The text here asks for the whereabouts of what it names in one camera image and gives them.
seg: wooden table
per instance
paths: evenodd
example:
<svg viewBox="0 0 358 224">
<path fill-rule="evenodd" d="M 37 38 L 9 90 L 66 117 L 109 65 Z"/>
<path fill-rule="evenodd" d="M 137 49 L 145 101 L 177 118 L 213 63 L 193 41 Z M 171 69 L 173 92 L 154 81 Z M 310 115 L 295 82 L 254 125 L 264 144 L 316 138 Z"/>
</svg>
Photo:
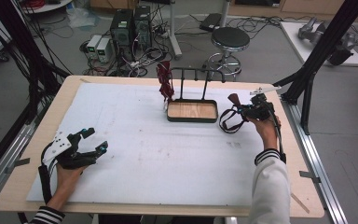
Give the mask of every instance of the wooden table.
<svg viewBox="0 0 358 224">
<path fill-rule="evenodd" d="M 37 211 L 43 203 L 27 202 L 27 194 L 37 175 L 40 165 L 42 149 L 53 139 L 62 119 L 71 105 L 76 91 L 82 83 L 112 83 L 158 86 L 154 78 L 127 78 L 127 77 L 68 77 L 56 98 L 51 104 L 46 116 L 37 128 L 22 159 L 30 158 L 29 164 L 16 167 L 0 193 L 0 211 Z M 203 87 L 202 81 L 187 81 L 188 87 Z M 174 87 L 180 86 L 180 80 L 173 81 Z M 239 83 L 239 82 L 211 82 L 209 89 L 238 89 L 255 90 L 259 87 L 270 87 L 269 84 Z M 278 94 L 275 91 L 267 92 L 266 96 L 274 104 L 276 114 L 282 122 L 282 141 L 287 155 L 287 167 L 291 181 L 291 216 L 292 217 L 322 217 L 324 210 L 309 178 L 299 175 L 299 171 L 307 172 L 307 166 L 302 158 L 295 135 L 283 111 Z M 207 205 L 153 205 L 153 204 L 117 204 L 117 203 L 68 203 L 64 212 L 99 213 L 99 214 L 142 214 L 142 215 L 187 215 L 187 216 L 214 216 L 214 217 L 247 217 L 249 207 L 244 206 L 207 206 Z"/>
</svg>

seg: white paper sheet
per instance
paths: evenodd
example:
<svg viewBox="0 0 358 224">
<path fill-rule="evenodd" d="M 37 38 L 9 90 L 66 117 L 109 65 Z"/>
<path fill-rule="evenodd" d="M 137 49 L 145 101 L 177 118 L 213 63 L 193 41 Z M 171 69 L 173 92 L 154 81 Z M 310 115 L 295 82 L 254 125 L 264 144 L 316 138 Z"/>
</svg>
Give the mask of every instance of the white paper sheet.
<svg viewBox="0 0 358 224">
<path fill-rule="evenodd" d="M 70 202 L 250 205 L 254 158 L 262 141 L 252 123 L 234 134 L 216 123 L 167 121 L 159 87 L 93 84 L 80 86 L 58 131 L 93 127 L 79 151 L 108 141 L 107 152 L 85 170 Z M 219 115 L 232 107 L 236 92 L 250 104 L 249 91 L 208 89 Z M 185 88 L 184 98 L 200 99 L 202 88 Z M 238 115 L 235 122 L 241 121 Z M 51 178 L 55 190 L 56 177 Z M 27 197 L 43 201 L 37 176 Z"/>
</svg>

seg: table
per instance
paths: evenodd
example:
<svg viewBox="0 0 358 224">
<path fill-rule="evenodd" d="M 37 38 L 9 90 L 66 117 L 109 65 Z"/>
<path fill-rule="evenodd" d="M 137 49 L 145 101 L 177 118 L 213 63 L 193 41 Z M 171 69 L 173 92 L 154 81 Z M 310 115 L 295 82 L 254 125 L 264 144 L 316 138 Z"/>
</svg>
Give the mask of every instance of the table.
<svg viewBox="0 0 358 224">
<path fill-rule="evenodd" d="M 37 175 L 40 153 L 54 137 L 66 110 L 76 96 L 76 91 L 82 83 L 112 83 L 158 86 L 154 78 L 127 77 L 68 77 L 46 116 L 36 130 L 22 158 L 30 158 L 30 163 L 16 167 L 0 193 L 0 211 L 36 211 L 42 202 L 27 202 L 26 197 Z M 203 87 L 201 81 L 187 81 L 188 87 Z M 174 80 L 177 89 L 180 80 Z M 259 83 L 221 83 L 211 82 L 208 88 L 213 89 L 243 89 L 255 90 L 259 87 L 270 87 L 269 84 Z M 299 176 L 299 171 L 308 171 L 298 148 L 289 121 L 284 114 L 280 99 L 276 92 L 266 93 L 276 109 L 276 114 L 282 122 L 282 141 L 287 154 L 287 167 L 291 180 L 291 216 L 292 217 L 322 217 L 324 210 L 311 179 Z M 68 203 L 64 212 L 99 213 L 99 214 L 143 214 L 143 215 L 186 215 L 214 217 L 246 217 L 249 207 L 244 206 L 209 206 L 209 205 L 158 205 L 158 204 L 117 204 L 117 203 Z"/>
<path fill-rule="evenodd" d="M 301 40 L 298 38 L 298 29 L 303 27 L 306 22 L 289 22 L 289 21 L 281 21 L 280 22 L 281 27 L 283 29 L 284 34 L 287 36 L 287 38 L 290 41 L 290 44 L 293 46 L 293 48 L 296 51 L 296 54 L 300 58 L 300 60 L 304 63 L 308 57 L 310 56 L 310 53 L 313 51 L 313 48 L 315 47 L 313 44 L 310 43 L 308 39 Z M 315 23 L 313 25 L 313 32 L 318 28 L 320 23 Z M 348 58 L 344 63 L 341 64 L 341 66 L 358 66 L 358 53 L 356 50 L 352 49 L 351 53 L 353 54 L 350 58 Z M 324 62 L 324 65 L 330 65 L 328 61 Z"/>
<path fill-rule="evenodd" d="M 68 5 L 71 2 L 72 2 L 72 0 L 61 0 L 61 2 L 59 4 L 45 4 L 41 8 L 37 8 L 37 9 L 34 9 L 34 10 L 31 10 L 30 8 L 25 7 L 23 9 L 23 11 L 26 14 L 47 12 L 47 11 L 51 11 L 51 10 L 54 10 L 54 9 L 57 9 L 57 8 L 60 8 L 60 7 L 65 7 L 66 5 Z"/>
</svg>

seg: stool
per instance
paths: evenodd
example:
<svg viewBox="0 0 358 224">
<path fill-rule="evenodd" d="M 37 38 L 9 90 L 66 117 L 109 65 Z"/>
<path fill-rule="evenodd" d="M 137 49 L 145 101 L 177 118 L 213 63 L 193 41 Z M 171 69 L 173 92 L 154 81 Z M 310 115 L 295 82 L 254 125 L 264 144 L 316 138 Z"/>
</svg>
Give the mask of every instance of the stool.
<svg viewBox="0 0 358 224">
<path fill-rule="evenodd" d="M 212 32 L 211 40 L 223 52 L 209 57 L 202 67 L 208 66 L 210 69 L 220 70 L 225 76 L 233 76 L 235 81 L 236 75 L 241 72 L 241 62 L 231 53 L 247 49 L 250 42 L 249 36 L 238 28 L 223 27 Z"/>
</svg>

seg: strap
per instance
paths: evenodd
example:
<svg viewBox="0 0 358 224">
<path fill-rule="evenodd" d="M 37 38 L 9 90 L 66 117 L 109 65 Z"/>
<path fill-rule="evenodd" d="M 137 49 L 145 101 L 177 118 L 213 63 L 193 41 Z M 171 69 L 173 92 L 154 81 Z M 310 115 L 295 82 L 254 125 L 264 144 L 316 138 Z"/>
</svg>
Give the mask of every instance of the strap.
<svg viewBox="0 0 358 224">
<path fill-rule="evenodd" d="M 229 112 L 231 112 L 231 111 L 232 111 L 231 115 L 230 115 L 227 119 L 225 119 L 225 120 L 222 121 L 222 118 L 223 118 L 225 115 L 227 115 Z M 219 126 L 220 126 L 220 128 L 223 130 L 223 132 L 225 132 L 225 133 L 236 133 L 236 132 L 240 129 L 240 127 L 241 127 L 242 124 L 245 122 L 245 120 L 242 120 L 241 123 L 236 124 L 236 125 L 234 125 L 234 126 L 232 126 L 232 127 L 230 127 L 230 128 L 228 128 L 228 126 L 226 125 L 226 121 L 228 121 L 229 119 L 231 119 L 232 117 L 234 117 L 234 115 L 237 114 L 237 113 L 238 113 L 238 111 L 236 111 L 236 110 L 234 110 L 233 108 L 231 108 L 231 109 L 227 109 L 225 112 L 223 112 L 222 116 L 220 116 Z"/>
<path fill-rule="evenodd" d="M 45 203 L 48 203 L 51 196 L 51 188 L 50 188 L 50 174 L 48 173 L 48 167 L 43 164 L 39 166 L 39 176 L 40 176 L 40 182 L 42 183 L 42 192 L 43 192 L 43 199 L 45 200 Z"/>
</svg>

